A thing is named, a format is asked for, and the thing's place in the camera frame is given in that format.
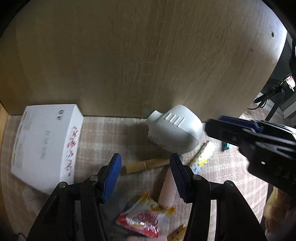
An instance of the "snack wrapper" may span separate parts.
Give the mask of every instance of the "snack wrapper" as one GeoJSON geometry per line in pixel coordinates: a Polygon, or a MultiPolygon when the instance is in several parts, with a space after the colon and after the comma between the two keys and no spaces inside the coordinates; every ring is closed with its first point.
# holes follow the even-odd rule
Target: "snack wrapper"
{"type": "Polygon", "coordinates": [[[120,214],[116,224],[150,238],[158,238],[159,227],[174,213],[175,208],[162,208],[148,192],[127,211],[120,214]]]}

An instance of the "white plastic object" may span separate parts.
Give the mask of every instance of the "white plastic object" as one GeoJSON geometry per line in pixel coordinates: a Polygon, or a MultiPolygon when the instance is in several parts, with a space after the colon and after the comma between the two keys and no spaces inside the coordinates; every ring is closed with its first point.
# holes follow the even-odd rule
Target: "white plastic object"
{"type": "Polygon", "coordinates": [[[83,115],[75,104],[25,108],[11,159],[11,173],[51,194],[59,182],[73,184],[83,115]]]}
{"type": "Polygon", "coordinates": [[[183,105],[176,105],[165,114],[155,110],[146,124],[150,140],[179,155],[192,151],[203,135],[202,122],[183,105]]]}

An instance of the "white box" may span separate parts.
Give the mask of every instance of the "white box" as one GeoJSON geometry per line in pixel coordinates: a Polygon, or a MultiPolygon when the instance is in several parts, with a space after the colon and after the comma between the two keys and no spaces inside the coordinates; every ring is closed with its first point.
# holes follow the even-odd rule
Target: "white box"
{"type": "Polygon", "coordinates": [[[48,194],[61,181],[72,184],[82,122],[75,104],[27,106],[15,138],[11,172],[48,194]]]}

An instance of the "plaid carpet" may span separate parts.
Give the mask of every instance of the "plaid carpet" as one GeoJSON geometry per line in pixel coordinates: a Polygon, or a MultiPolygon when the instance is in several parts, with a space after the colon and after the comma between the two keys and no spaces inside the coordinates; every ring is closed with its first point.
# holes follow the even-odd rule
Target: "plaid carpet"
{"type": "MultiPolygon", "coordinates": [[[[241,118],[260,120],[264,119],[267,113],[262,109],[247,110],[241,118]]],[[[47,197],[10,173],[12,149],[20,118],[21,116],[10,116],[7,122],[1,154],[1,184],[5,207],[13,230],[15,233],[21,232],[27,235],[47,197]]],[[[275,116],[271,121],[282,123],[282,118],[275,116]]],[[[83,181],[90,175],[96,174],[101,166],[108,164],[113,153],[121,154],[123,165],[131,161],[168,158],[170,153],[147,138],[148,128],[144,122],[145,119],[137,118],[85,117],[78,145],[75,182],[83,181]]],[[[217,149],[205,166],[202,175],[212,182],[223,183],[225,180],[232,180],[260,221],[268,184],[247,172],[248,161],[238,152],[238,148],[231,146],[230,150],[222,152],[220,141],[204,135],[200,146],[184,155],[184,163],[188,164],[207,140],[214,142],[217,149]]],[[[110,225],[114,224],[114,219],[126,205],[134,202],[131,199],[135,200],[135,197],[145,191],[157,200],[167,168],[166,166],[147,172],[120,176],[114,194],[104,208],[110,225]]],[[[176,212],[162,228],[163,234],[172,232],[188,221],[191,205],[183,203],[178,193],[174,204],[176,212]]],[[[208,240],[214,240],[215,217],[216,202],[212,201],[208,240]]],[[[120,227],[116,229],[118,232],[114,240],[120,240],[119,237],[129,233],[120,227]]]]}

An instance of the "wooden block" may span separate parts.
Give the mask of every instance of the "wooden block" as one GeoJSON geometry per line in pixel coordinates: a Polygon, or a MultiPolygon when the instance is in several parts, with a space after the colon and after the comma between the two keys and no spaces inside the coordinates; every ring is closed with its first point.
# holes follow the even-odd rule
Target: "wooden block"
{"type": "Polygon", "coordinates": [[[168,165],[170,163],[169,159],[150,159],[141,162],[131,162],[126,165],[126,173],[141,172],[152,168],[161,167],[168,165]]]}
{"type": "Polygon", "coordinates": [[[19,115],[76,103],[84,115],[183,104],[201,121],[239,117],[286,34],[260,0],[31,0],[0,38],[0,100],[19,115]]]}
{"type": "MultiPolygon", "coordinates": [[[[3,135],[4,135],[4,130],[5,130],[7,118],[8,118],[8,114],[0,103],[0,156],[1,156],[2,141],[3,141],[3,135]]],[[[5,226],[10,231],[12,231],[10,222],[8,220],[7,212],[5,209],[5,205],[4,205],[2,187],[1,187],[1,179],[0,179],[0,220],[1,220],[1,222],[3,222],[5,224],[5,226]]]]}

